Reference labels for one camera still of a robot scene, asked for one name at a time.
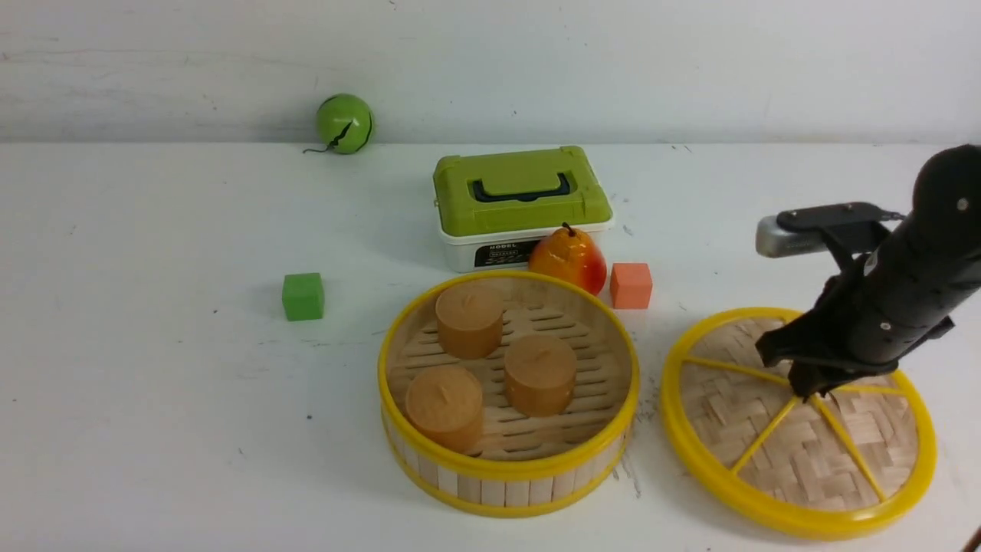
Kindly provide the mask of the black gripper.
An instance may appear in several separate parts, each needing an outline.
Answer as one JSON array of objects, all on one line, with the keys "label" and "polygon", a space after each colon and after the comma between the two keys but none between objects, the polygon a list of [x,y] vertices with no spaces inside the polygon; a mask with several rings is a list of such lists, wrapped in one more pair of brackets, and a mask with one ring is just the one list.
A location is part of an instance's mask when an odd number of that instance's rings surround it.
[{"label": "black gripper", "polygon": [[917,283],[875,284],[834,276],[814,307],[756,342],[764,366],[789,361],[796,397],[821,397],[862,378],[888,375],[912,350],[954,328],[940,290],[917,298]]}]

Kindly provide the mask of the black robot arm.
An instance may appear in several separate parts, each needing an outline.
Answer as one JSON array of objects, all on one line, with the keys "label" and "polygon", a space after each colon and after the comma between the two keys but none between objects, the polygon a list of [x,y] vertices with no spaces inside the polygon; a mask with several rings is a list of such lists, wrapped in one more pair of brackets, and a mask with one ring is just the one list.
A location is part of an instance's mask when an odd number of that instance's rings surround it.
[{"label": "black robot arm", "polygon": [[850,202],[761,219],[758,255],[827,251],[838,266],[808,311],[757,340],[764,366],[789,361],[795,395],[826,395],[949,332],[979,290],[979,192],[980,150],[963,144],[925,162],[907,215]]}]

